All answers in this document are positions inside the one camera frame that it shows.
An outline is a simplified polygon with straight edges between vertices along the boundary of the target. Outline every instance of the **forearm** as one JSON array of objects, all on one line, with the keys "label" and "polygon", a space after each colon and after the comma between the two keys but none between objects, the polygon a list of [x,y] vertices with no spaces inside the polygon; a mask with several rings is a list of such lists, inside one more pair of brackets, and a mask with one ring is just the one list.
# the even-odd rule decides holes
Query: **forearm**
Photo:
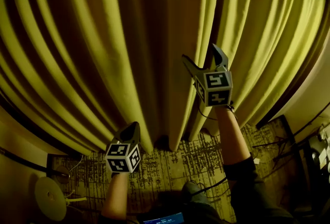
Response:
[{"label": "forearm", "polygon": [[220,130],[221,153],[225,165],[232,165],[250,157],[235,115],[227,108],[216,107]]},{"label": "forearm", "polygon": [[107,218],[125,220],[127,209],[128,173],[114,175],[101,214]]}]

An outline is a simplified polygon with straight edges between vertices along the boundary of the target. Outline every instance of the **curtain fold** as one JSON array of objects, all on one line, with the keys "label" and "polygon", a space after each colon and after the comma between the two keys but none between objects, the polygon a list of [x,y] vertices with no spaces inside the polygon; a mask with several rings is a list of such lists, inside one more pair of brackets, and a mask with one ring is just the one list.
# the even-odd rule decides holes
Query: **curtain fold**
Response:
[{"label": "curtain fold", "polygon": [[181,55],[209,67],[212,32],[229,57],[240,124],[255,124],[313,49],[324,2],[0,0],[0,94],[83,154],[133,121],[146,151],[162,135],[175,151],[184,134],[216,127],[197,110],[213,115]]}]

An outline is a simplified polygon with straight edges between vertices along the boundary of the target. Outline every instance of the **floor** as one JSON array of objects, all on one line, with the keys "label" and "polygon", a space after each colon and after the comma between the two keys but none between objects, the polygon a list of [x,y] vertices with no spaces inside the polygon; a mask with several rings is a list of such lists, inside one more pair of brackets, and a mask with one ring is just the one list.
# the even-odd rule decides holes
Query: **floor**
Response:
[{"label": "floor", "polygon": [[[253,157],[260,159],[257,171],[265,181],[269,195],[277,204],[288,206],[288,190],[294,184],[296,173],[295,160],[291,157],[280,160],[273,169],[273,157],[278,154],[278,146],[252,148],[286,138],[287,133],[280,119],[276,119],[257,130],[248,124],[242,128]],[[73,168],[77,161],[66,157],[54,157],[53,168],[65,166]],[[225,177],[220,152],[220,137],[201,132],[193,142],[182,141],[177,152],[155,149],[153,153],[142,155],[139,171],[130,175],[128,194],[128,218],[134,220],[141,212],[148,211],[162,191],[181,190],[187,180],[210,186]],[[60,185],[70,198],[87,197],[87,201],[74,202],[71,210],[80,213],[86,223],[97,223],[110,179],[103,154],[92,153],[71,171],[68,184]],[[207,191],[207,197],[220,217],[231,223],[236,222],[235,213],[230,205],[230,190],[227,182]]]}]

